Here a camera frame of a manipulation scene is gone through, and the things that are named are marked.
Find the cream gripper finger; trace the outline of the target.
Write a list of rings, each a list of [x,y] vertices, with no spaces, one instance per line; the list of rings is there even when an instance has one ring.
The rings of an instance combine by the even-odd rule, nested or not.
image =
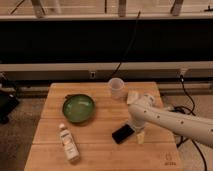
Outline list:
[[[143,131],[140,131],[139,133],[137,133],[137,143],[138,144],[143,144],[144,143],[144,141],[145,141],[145,131],[143,130]]]

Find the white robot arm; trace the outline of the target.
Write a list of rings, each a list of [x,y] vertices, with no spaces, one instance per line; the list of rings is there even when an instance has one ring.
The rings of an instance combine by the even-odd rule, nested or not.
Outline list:
[[[159,109],[153,106],[154,103],[155,99],[150,94],[128,95],[129,125],[133,130],[139,131],[149,122],[213,148],[212,119]]]

